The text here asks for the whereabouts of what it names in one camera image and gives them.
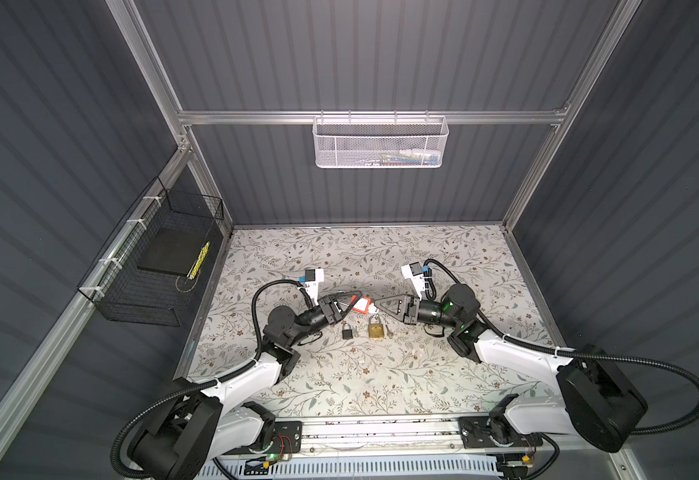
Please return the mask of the small black padlock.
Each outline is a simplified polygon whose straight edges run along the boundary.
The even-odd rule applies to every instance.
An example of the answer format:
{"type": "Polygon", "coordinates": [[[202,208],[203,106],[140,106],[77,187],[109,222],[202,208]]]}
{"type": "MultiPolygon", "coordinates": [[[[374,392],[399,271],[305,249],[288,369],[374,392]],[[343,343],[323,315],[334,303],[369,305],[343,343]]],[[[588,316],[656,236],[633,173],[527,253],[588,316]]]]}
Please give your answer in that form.
{"type": "Polygon", "coordinates": [[[341,338],[343,340],[351,340],[355,338],[355,332],[353,328],[346,322],[341,325],[341,338]]]}

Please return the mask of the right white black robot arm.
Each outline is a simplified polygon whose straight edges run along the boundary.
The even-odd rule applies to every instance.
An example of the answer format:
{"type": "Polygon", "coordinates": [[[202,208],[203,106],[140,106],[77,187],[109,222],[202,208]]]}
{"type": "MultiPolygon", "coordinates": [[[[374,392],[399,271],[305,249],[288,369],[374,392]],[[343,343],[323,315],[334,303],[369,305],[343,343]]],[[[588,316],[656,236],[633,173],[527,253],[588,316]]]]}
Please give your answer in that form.
{"type": "Polygon", "coordinates": [[[518,346],[493,331],[475,292],[465,284],[449,288],[441,301],[411,294],[375,301],[375,307],[407,325],[433,325],[449,330],[447,342],[462,358],[498,365],[551,388],[541,398],[507,394],[489,412],[485,430],[498,446],[511,446],[525,435],[577,434],[592,446],[615,453],[625,444],[647,402],[601,350],[595,358],[575,359],[569,350],[543,353],[539,346],[518,346]]]}

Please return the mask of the red safety padlock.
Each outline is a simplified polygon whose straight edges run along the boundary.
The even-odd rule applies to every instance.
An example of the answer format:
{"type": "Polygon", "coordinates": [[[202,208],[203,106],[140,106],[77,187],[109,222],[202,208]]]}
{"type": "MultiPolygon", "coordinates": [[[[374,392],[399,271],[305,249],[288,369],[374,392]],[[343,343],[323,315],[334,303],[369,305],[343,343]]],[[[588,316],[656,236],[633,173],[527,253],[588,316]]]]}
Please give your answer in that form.
{"type": "Polygon", "coordinates": [[[358,295],[351,298],[351,310],[363,315],[375,315],[379,313],[377,306],[375,306],[371,298],[358,295]]]}

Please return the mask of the brass padlock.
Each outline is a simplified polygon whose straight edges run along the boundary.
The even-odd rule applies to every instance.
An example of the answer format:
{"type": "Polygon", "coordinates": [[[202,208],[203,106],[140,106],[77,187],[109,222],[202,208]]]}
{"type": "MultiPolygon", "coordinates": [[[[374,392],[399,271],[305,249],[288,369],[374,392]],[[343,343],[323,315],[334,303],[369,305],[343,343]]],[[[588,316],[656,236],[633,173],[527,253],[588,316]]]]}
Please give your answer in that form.
{"type": "Polygon", "coordinates": [[[381,314],[371,315],[367,324],[367,335],[371,339],[391,339],[393,332],[389,329],[385,318],[381,314]]]}

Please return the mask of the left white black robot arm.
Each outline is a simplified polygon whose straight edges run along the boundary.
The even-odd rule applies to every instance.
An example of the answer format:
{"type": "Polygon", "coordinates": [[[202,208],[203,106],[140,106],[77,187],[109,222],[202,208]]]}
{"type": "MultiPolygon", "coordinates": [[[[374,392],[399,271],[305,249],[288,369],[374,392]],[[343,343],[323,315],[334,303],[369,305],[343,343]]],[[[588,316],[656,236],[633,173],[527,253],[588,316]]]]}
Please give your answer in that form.
{"type": "Polygon", "coordinates": [[[113,470],[129,479],[192,479],[208,460],[232,450],[265,450],[275,416],[253,395],[287,378],[300,358],[297,344],[343,322],[361,296],[351,290],[307,298],[301,313],[275,307],[264,325],[253,325],[251,360],[199,382],[177,380],[175,392],[123,426],[110,450],[113,470]]]}

